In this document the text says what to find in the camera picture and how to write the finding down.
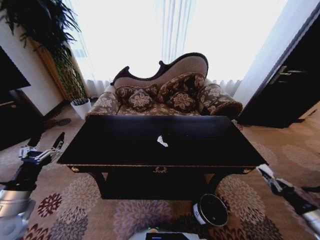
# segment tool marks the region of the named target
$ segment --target floor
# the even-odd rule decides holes
[[[68,105],[55,119],[67,117],[72,122],[47,130],[38,150],[50,148],[61,132],[65,132],[64,148],[68,146],[84,121]],[[238,128],[278,177],[299,187],[320,185],[320,111],[285,129],[240,125]],[[16,172],[21,164],[19,147],[26,142],[0,151],[1,182],[10,180]],[[296,190],[304,198],[320,205],[320,194],[309,195],[299,187]],[[36,206],[24,239],[126,240],[134,232],[154,226],[217,240],[314,239],[292,207],[271,193],[256,170],[225,178],[217,193],[228,207],[228,224],[199,226],[190,215],[190,201],[102,200],[91,176],[75,174],[65,166],[51,163],[40,173],[31,195]]]

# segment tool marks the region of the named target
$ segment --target glossy black tabletop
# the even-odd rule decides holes
[[[58,163],[255,167],[266,161],[225,116],[92,115]]]

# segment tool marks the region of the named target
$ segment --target sofa armrest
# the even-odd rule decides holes
[[[115,92],[116,88],[109,85],[85,115],[85,119],[88,119],[91,115],[116,115],[121,106],[121,101]]]
[[[235,101],[226,92],[221,90],[218,84],[209,80],[205,81],[204,86],[197,95],[198,110],[201,115],[227,116],[231,120],[235,119],[242,111],[243,106]]]

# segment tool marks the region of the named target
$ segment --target green leaves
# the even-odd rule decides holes
[[[72,10],[62,0],[0,0],[0,4],[12,34],[15,27],[22,26],[25,33],[20,40],[24,44],[32,38],[53,55],[65,49],[66,42],[75,40],[65,30],[80,30]]]
[[[72,64],[67,47],[68,41],[75,39],[65,30],[80,31],[72,10],[62,0],[0,0],[0,12],[4,12],[0,21],[5,19],[12,34],[16,27],[24,29],[20,35],[24,47],[27,39],[32,38],[51,53],[69,100],[75,105],[86,103],[81,75]]]

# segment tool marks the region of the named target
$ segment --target floral upholstery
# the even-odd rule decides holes
[[[236,118],[242,111],[242,104],[235,101],[220,86],[210,83],[198,92],[198,101],[211,116],[228,116],[231,120]]]
[[[142,88],[129,98],[129,105],[138,113],[151,108],[153,103],[152,98]]]
[[[90,115],[116,115],[120,106],[121,102],[113,92],[103,92],[85,118]]]
[[[150,86],[145,86],[145,87],[123,85],[121,87],[118,87],[115,90],[115,94],[121,99],[123,104],[129,104],[128,100],[131,97],[131,95],[134,94],[136,91],[138,91],[141,88],[151,98],[154,98],[157,96],[157,93],[158,93],[157,84],[152,84]]]
[[[189,113],[195,108],[196,101],[186,92],[179,91],[174,94],[166,104],[182,113]]]
[[[144,112],[137,112],[129,105],[122,105],[117,113],[118,115],[141,115],[141,116],[200,116],[197,110],[192,110],[188,113],[183,113],[170,108],[164,103],[155,102],[152,107],[146,109]]]
[[[191,72],[183,82],[183,91],[196,98],[199,90],[204,86],[206,77],[200,72]]]
[[[185,79],[182,75],[175,77],[174,79],[162,85],[162,87],[158,92],[158,95],[156,96],[156,101],[158,103],[161,103],[161,104],[165,103],[170,99],[170,97],[172,97],[175,93],[177,93],[181,89]]]

